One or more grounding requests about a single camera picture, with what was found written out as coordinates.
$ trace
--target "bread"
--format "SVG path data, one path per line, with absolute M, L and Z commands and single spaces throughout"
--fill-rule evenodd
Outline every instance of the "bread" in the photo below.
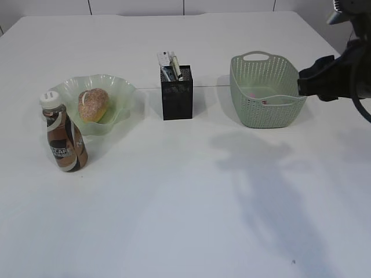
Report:
M 98 122 L 108 108 L 110 97 L 103 89 L 95 88 L 79 95 L 78 110 L 84 122 Z

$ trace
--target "wavy bowl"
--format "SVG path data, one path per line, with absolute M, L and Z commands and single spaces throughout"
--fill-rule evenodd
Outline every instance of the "wavy bowl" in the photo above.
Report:
M 84 123 L 78 112 L 78 99 L 81 92 L 101 88 L 110 96 L 107 112 L 98 123 Z M 131 99 L 135 87 L 123 78 L 107 74 L 78 76 L 51 88 L 61 95 L 67 113 L 83 135 L 103 135 L 114 125 L 130 117 Z

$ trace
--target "coffee bottle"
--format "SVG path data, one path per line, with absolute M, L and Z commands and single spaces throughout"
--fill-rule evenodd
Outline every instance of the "coffee bottle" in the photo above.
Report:
M 46 118 L 50 149 L 62 171 L 77 171 L 86 164 L 88 153 L 79 128 L 67 115 L 57 92 L 40 96 L 42 113 Z

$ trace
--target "bottle cap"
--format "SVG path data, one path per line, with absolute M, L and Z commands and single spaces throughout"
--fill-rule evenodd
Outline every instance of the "bottle cap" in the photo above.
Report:
M 40 96 L 40 104 L 43 109 L 55 109 L 62 104 L 62 99 L 57 92 L 49 91 Z

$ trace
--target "black mesh pen holder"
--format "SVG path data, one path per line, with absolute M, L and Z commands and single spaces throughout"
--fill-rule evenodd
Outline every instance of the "black mesh pen holder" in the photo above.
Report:
M 192 119 L 193 79 L 190 65 L 181 65 L 183 81 L 167 81 L 162 71 L 161 94 L 164 120 Z

